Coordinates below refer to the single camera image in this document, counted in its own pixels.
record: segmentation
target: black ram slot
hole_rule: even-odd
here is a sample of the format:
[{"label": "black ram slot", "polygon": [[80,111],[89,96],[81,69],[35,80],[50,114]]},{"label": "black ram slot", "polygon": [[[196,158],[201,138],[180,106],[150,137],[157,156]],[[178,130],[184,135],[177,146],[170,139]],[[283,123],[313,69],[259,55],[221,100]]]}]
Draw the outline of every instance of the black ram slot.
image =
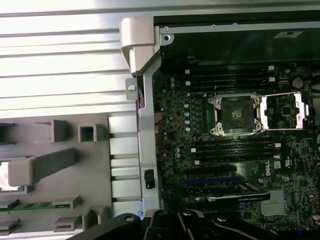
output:
[{"label": "black ram slot", "polygon": [[191,154],[200,164],[274,160],[279,155],[274,143],[272,137],[201,141]]},{"label": "black ram slot", "polygon": [[221,140],[214,140],[214,141],[197,141],[194,146],[204,146],[204,147],[215,147],[218,145],[225,145],[225,146],[234,146],[239,144],[258,144],[258,143],[265,143],[265,144],[273,144],[275,139],[273,137],[259,137],[259,138],[241,138],[241,139],[221,139]]},{"label": "black ram slot", "polygon": [[[208,147],[213,147],[213,146],[198,146],[196,148],[196,152],[200,152],[202,150],[208,150]],[[273,144],[265,144],[265,143],[257,143],[257,144],[237,144],[237,145],[216,145],[214,146],[214,149],[209,149],[213,151],[219,151],[219,150],[227,150],[227,149],[240,149],[240,148],[248,148],[248,149],[254,149],[254,148],[274,148]]]},{"label": "black ram slot", "polygon": [[234,86],[223,86],[223,87],[191,87],[189,92],[191,93],[208,93],[208,92],[232,92],[239,91],[246,93],[247,91],[263,90],[267,89],[268,84],[254,84],[254,85],[241,85],[237,83]]},{"label": "black ram slot", "polygon": [[227,70],[208,70],[205,74],[197,75],[196,70],[191,71],[190,92],[235,91],[235,90],[260,90],[269,83],[271,72],[267,68]]}]

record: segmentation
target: sticker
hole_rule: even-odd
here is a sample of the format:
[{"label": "sticker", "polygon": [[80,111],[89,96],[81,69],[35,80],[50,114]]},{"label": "sticker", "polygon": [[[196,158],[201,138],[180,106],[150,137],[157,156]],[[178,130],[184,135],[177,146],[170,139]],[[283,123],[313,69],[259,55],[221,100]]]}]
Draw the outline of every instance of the sticker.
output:
[{"label": "sticker", "polygon": [[282,31],[279,32],[274,38],[275,39],[287,39],[287,38],[296,38],[298,37],[300,34],[302,34],[303,31]]},{"label": "sticker", "polygon": [[274,161],[274,169],[280,169],[281,168],[281,162],[280,161]]}]

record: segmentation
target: silver metal frame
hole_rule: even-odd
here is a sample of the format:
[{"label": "silver metal frame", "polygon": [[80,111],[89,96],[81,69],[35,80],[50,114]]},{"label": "silver metal frame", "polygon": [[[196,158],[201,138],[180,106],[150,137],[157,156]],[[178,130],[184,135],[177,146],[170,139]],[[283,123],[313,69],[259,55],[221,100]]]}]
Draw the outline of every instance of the silver metal frame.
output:
[{"label": "silver metal frame", "polygon": [[[153,99],[153,76],[160,66],[161,58],[158,57],[143,74],[145,106],[144,108],[140,108],[138,111],[138,144],[142,206],[144,212],[160,207]],[[146,188],[146,182],[144,180],[144,172],[146,170],[154,170],[155,188],[153,189]]]}]

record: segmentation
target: green circuit board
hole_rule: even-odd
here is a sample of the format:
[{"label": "green circuit board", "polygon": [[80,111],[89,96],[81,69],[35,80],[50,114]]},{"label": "green circuit board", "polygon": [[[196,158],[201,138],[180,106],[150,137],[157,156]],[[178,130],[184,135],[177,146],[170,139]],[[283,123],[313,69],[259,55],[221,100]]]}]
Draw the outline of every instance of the green circuit board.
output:
[{"label": "green circuit board", "polygon": [[[206,164],[199,166],[197,158],[192,153],[197,143],[214,143],[222,140],[246,141],[246,138],[255,143],[255,140],[272,139],[274,144],[280,146],[280,150],[275,150],[279,151],[279,157],[273,159],[252,157],[250,160],[237,158],[238,160],[227,161],[228,166],[235,167],[236,173],[244,176],[248,184],[268,191],[270,199],[242,200],[239,204],[223,206],[220,209],[231,211],[232,214],[236,212],[241,219],[268,230],[316,229],[318,225],[312,219],[312,216],[319,211],[318,191],[314,184],[314,171],[318,162],[315,154],[314,130],[306,126],[301,130],[290,130],[297,125],[296,116],[299,113],[293,93],[301,93],[303,102],[309,109],[313,108],[312,80],[307,78],[311,73],[308,68],[298,63],[281,63],[273,66],[274,81],[272,80],[265,88],[255,89],[254,92],[259,95],[292,93],[268,98],[266,115],[269,126],[279,130],[257,131],[246,136],[211,134],[216,122],[215,109],[209,103],[209,99],[216,96],[217,91],[209,87],[191,91],[189,81],[192,72],[164,75],[161,80],[158,79],[154,83],[154,129],[158,172],[161,173],[163,191],[183,189],[183,194],[190,197],[188,198],[190,202],[191,197],[200,196],[199,192],[203,192],[203,189],[214,192],[218,187],[232,186],[230,183],[220,182],[221,177],[219,183],[215,182],[214,185],[208,182],[203,187],[186,186],[186,172],[192,172],[192,169],[198,167],[218,168],[226,163],[219,155],[217,159],[221,162],[203,161]],[[191,82],[197,83],[197,79],[204,76],[198,74],[192,77]],[[296,78],[306,79],[300,89],[293,87],[292,82]],[[219,94],[230,92],[237,93],[237,89],[220,91]],[[307,124],[312,126],[313,120],[310,118]],[[253,143],[250,145],[252,149],[263,151]],[[239,147],[233,142],[226,146],[228,148],[234,146],[235,151]],[[208,151],[215,154],[214,149],[212,147]],[[225,175],[224,179],[229,179],[230,176]],[[207,172],[205,179],[212,178],[215,179],[215,176],[212,177],[210,172]],[[210,208],[213,213],[219,212],[214,206],[207,207],[206,210],[210,212]]]}]

